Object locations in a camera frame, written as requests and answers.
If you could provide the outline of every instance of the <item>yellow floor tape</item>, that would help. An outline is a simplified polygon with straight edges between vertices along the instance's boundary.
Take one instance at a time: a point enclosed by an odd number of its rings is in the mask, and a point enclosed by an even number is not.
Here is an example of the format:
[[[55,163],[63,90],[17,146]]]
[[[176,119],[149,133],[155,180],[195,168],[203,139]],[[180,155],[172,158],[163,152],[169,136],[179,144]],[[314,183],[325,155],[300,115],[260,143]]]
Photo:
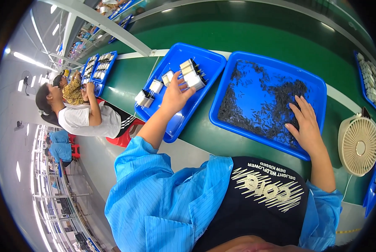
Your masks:
[[[336,231],[336,234],[346,234],[346,233],[352,233],[352,232],[356,232],[356,231],[360,231],[362,230],[361,228],[356,228],[356,229],[353,229],[353,230],[346,230],[346,231]]]

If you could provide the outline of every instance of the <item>black cap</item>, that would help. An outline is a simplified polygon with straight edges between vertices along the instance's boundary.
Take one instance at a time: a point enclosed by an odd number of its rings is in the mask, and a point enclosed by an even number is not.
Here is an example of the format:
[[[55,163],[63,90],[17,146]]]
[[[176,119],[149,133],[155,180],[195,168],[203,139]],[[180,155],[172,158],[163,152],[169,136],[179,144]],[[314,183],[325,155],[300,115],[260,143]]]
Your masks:
[[[59,87],[59,83],[60,83],[60,79],[62,79],[62,75],[57,75],[55,78],[54,78],[54,81],[53,81],[53,86],[54,87]]]

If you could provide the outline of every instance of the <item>yellow floral shirt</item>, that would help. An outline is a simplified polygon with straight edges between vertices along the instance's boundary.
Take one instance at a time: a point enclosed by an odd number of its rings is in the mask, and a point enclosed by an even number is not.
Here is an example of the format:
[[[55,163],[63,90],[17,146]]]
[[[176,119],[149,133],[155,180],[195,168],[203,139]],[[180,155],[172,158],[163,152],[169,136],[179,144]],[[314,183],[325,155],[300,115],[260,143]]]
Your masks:
[[[81,80],[73,79],[69,84],[63,87],[63,98],[65,98],[70,105],[83,104],[80,84]]]

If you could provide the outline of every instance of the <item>black pants with white stripes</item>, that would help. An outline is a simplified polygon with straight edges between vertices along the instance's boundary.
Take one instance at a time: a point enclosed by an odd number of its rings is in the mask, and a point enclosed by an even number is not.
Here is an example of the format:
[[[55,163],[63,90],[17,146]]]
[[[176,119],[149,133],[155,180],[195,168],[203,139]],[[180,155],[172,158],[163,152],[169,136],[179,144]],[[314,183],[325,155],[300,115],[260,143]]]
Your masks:
[[[121,120],[122,120],[122,122],[121,122],[121,130],[119,131],[119,133],[118,133],[118,135],[116,137],[116,138],[119,138],[127,130],[129,130],[129,125],[135,120],[135,117],[133,115],[130,115],[130,114],[126,113],[122,109],[115,107],[114,105],[112,105],[112,104],[110,104],[108,102],[104,102],[104,106],[111,107],[113,110],[115,110],[115,112],[117,112],[121,116]]]

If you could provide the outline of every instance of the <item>red stool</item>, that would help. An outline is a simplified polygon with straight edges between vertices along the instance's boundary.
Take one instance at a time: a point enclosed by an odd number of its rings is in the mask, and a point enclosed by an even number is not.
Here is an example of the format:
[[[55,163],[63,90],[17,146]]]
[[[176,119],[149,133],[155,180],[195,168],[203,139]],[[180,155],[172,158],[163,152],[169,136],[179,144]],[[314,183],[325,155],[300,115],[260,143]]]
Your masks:
[[[76,135],[73,135],[73,134],[67,134],[69,136],[69,141],[71,144],[74,144],[75,143],[75,140],[76,140]]]
[[[134,125],[143,125],[143,124],[144,124],[144,121],[136,118],[129,125],[128,129],[125,131],[125,133],[122,136],[120,136],[119,138],[114,138],[114,139],[107,138],[107,141],[110,142],[113,145],[118,145],[118,146],[126,148],[126,146],[128,146],[128,144],[129,144],[129,142],[132,140],[131,136],[129,135],[130,128]]]
[[[70,148],[72,148],[72,156],[79,159],[80,158],[80,149],[79,149],[80,145],[73,144],[73,145],[70,146]]]

